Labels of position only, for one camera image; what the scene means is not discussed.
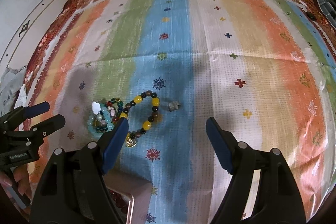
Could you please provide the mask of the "person's left hand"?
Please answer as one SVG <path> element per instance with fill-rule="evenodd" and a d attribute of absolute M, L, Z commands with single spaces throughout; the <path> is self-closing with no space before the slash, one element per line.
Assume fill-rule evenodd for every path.
<path fill-rule="evenodd" d="M 12 186 L 13 181 L 18 184 L 18 191 L 21 195 L 26 195 L 32 198 L 31 186 L 29 182 L 29 172 L 27 170 L 27 165 L 21 165 L 13 170 L 13 179 L 9 178 L 5 173 L 1 172 L 1 186 L 6 191 L 8 197 L 11 197 L 8 192 L 8 187 Z"/>

